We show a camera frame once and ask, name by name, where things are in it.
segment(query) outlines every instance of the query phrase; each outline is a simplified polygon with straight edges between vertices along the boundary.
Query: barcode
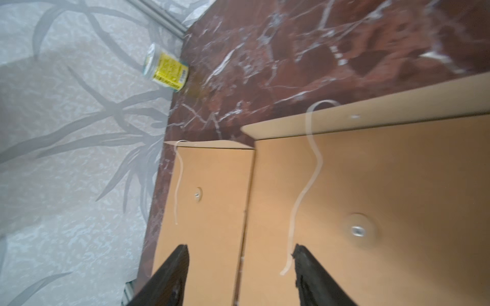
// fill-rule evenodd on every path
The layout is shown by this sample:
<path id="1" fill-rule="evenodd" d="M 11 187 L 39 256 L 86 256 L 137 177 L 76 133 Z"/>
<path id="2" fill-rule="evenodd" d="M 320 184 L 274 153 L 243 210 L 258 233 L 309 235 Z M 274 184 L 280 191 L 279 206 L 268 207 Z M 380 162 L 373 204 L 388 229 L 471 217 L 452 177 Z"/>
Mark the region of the barcode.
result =
<path id="1" fill-rule="evenodd" d="M 184 83 L 185 77 L 187 76 L 187 70 L 182 70 L 182 75 L 180 76 L 179 83 Z"/>

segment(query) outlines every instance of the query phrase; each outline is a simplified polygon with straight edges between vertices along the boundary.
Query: metal screw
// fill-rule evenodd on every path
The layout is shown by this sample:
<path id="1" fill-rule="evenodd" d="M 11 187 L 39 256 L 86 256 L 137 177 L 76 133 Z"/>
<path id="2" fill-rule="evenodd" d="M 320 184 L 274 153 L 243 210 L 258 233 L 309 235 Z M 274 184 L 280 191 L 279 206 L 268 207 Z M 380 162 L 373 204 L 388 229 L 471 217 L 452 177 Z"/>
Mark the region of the metal screw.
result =
<path id="1" fill-rule="evenodd" d="M 359 225 L 354 225 L 350 228 L 350 232 L 357 237 L 364 237 L 366 235 L 366 230 Z"/>
<path id="2" fill-rule="evenodd" d="M 196 202 L 200 202 L 202 199 L 202 189 L 201 187 L 196 188 L 196 192 L 194 193 L 194 197 L 196 198 Z"/>

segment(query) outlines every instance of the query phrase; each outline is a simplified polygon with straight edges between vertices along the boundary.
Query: wallpaper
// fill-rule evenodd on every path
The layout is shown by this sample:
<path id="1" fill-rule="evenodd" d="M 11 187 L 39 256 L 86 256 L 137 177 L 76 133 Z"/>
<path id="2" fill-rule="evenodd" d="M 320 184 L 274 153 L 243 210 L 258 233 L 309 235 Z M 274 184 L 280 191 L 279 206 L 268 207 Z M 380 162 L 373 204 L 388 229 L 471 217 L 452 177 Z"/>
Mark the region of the wallpaper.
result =
<path id="1" fill-rule="evenodd" d="M 189 28 L 215 0 L 152 0 Z"/>
<path id="2" fill-rule="evenodd" d="M 120 305 L 136 278 L 182 42 L 124 0 L 0 0 L 0 305 Z"/>

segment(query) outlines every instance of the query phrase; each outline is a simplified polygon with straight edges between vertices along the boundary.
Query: yellow label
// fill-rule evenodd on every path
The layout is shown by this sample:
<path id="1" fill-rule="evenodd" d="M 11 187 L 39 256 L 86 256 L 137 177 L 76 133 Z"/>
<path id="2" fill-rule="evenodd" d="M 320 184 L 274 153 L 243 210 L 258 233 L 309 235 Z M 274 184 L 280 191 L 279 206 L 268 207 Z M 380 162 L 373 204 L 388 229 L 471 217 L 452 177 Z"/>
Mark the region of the yellow label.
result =
<path id="1" fill-rule="evenodd" d="M 179 91 L 185 84 L 188 72 L 189 68 L 186 65 L 162 53 L 153 79 Z"/>

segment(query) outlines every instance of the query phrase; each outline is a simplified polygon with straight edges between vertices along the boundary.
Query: mdf panel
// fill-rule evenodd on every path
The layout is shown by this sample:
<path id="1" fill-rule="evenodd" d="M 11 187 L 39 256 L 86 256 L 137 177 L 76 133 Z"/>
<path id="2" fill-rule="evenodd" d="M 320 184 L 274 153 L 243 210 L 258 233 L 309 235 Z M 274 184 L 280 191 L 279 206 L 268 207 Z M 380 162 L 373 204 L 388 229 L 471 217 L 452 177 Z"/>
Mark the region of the mdf panel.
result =
<path id="1" fill-rule="evenodd" d="M 489 305 L 489 115 L 314 137 L 324 164 L 294 243 L 359 306 Z M 315 166 L 306 136 L 256 142 L 240 306 L 299 305 L 294 266 L 279 272 Z M 352 243 L 352 213 L 374 222 L 374 245 Z"/>
<path id="2" fill-rule="evenodd" d="M 174 193 L 182 165 L 176 157 L 153 272 L 177 245 L 187 244 L 184 305 L 231 306 L 254 150 L 179 147 L 178 152 L 184 164 L 177 193 L 178 225 Z M 200 201 L 195 197 L 198 188 Z"/>
<path id="3" fill-rule="evenodd" d="M 488 114 L 490 72 L 314 111 L 313 133 Z M 241 127 L 255 140 L 305 134 L 306 113 Z"/>

